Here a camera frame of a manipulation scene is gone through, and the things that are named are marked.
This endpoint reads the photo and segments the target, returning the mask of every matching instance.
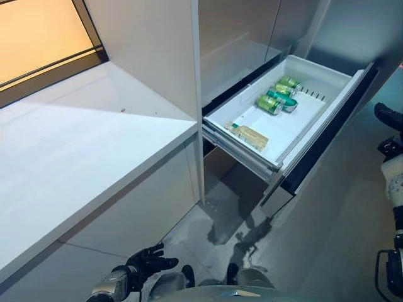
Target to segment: window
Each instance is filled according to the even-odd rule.
[[[82,0],[0,1],[0,108],[108,60]]]

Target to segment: white wall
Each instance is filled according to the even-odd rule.
[[[191,2],[86,0],[109,58],[197,119]]]

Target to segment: white countertop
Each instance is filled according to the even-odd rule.
[[[196,131],[111,62],[0,109],[0,283]]]

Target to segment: window frame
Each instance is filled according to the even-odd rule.
[[[11,2],[11,1],[17,1],[17,0],[0,1],[0,5]],[[16,101],[19,101],[20,99],[22,99],[26,96],[29,96],[30,94],[33,94],[35,92],[40,91],[43,88],[56,84],[60,81],[63,81],[82,71],[88,70],[92,67],[95,67],[99,64],[109,61],[108,55],[106,54],[105,48],[104,48],[101,40],[99,39],[98,32],[96,31],[96,28],[88,13],[88,9],[87,9],[87,6],[85,5],[84,1],[83,0],[71,0],[71,1],[80,17],[81,23],[84,26],[84,29],[86,30],[89,39],[91,40],[91,43],[93,44],[93,47],[83,50],[82,52],[78,52],[73,55],[70,55],[61,60],[55,61],[55,62],[48,64],[46,66],[43,66],[41,68],[32,70],[31,72],[23,74],[19,77],[15,77],[14,79],[11,79],[10,81],[0,84],[0,88],[10,85],[13,82],[20,81],[24,77],[28,77],[28,76],[35,74],[37,72],[40,72],[44,69],[50,68],[52,66],[60,64],[67,60],[71,60],[74,57],[83,55],[86,52],[90,52],[93,50],[95,50],[95,52],[89,53],[88,55],[85,55],[79,59],[73,60],[66,64],[63,64],[63,65],[60,65],[53,69],[50,69],[44,73],[31,77],[23,82],[15,84],[15,85],[1,91],[0,92],[0,108],[10,105]]]

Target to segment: open drawer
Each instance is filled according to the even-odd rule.
[[[372,64],[351,77],[289,55],[204,116],[203,136],[267,183],[284,179],[331,122],[337,120],[338,127],[332,131],[331,139],[335,136],[369,86],[370,81],[363,80],[371,67]],[[285,75],[297,79],[304,87],[293,97],[298,101],[294,112],[282,111],[273,116],[259,109],[256,106],[258,96],[265,94]],[[229,123],[246,125],[266,136],[269,139],[267,146],[261,152],[257,151],[228,131],[225,126]],[[322,152],[331,139],[322,146]]]

